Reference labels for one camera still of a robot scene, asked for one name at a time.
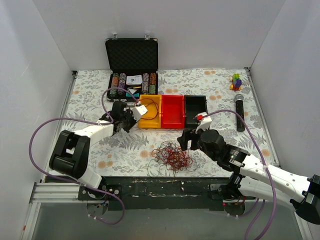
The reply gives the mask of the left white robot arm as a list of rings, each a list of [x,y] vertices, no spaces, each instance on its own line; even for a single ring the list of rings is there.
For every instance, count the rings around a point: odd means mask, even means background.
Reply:
[[[129,108],[127,103],[117,101],[92,125],[76,131],[63,130],[50,157],[50,169],[89,186],[89,194],[95,200],[103,199],[106,187],[101,184],[102,176],[89,166],[90,148],[121,130],[129,132],[145,113],[145,109]]]

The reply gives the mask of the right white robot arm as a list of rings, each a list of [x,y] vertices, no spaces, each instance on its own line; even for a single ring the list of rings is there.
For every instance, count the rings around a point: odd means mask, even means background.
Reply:
[[[320,223],[320,177],[297,175],[264,165],[248,151],[227,144],[217,130],[185,129],[177,138],[182,150],[201,150],[222,169],[231,172],[227,195],[255,197],[291,208],[300,218]]]

